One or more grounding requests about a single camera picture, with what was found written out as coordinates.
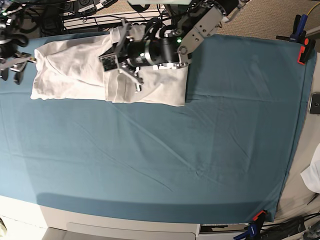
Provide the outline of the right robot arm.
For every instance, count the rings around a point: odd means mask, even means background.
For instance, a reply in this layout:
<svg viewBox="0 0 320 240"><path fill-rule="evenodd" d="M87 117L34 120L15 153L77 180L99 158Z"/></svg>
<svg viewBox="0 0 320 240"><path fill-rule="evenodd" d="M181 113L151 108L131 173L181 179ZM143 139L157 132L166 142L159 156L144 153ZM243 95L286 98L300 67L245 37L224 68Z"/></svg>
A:
<svg viewBox="0 0 320 240"><path fill-rule="evenodd" d="M7 81L9 71L13 71L16 85L21 84L27 63L36 62L32 54L19 51L19 47L25 48L29 44L25 35L17 33L22 25L18 14L25 6L13 0L0 2L0 78Z"/></svg>

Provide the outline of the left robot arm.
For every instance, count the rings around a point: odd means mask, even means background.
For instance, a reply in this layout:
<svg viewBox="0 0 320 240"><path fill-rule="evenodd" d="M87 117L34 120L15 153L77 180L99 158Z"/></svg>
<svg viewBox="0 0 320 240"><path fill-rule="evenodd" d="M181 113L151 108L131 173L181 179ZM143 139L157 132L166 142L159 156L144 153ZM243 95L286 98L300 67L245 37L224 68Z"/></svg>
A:
<svg viewBox="0 0 320 240"><path fill-rule="evenodd" d="M245 0L195 0L185 12L167 17L171 24L163 26L165 18L149 20L141 39L130 33L132 24L123 19L119 39L99 56L99 61L104 71L117 70L130 77L139 92L144 83L139 76L142 67L188 67L203 40L232 21L246 4Z"/></svg>

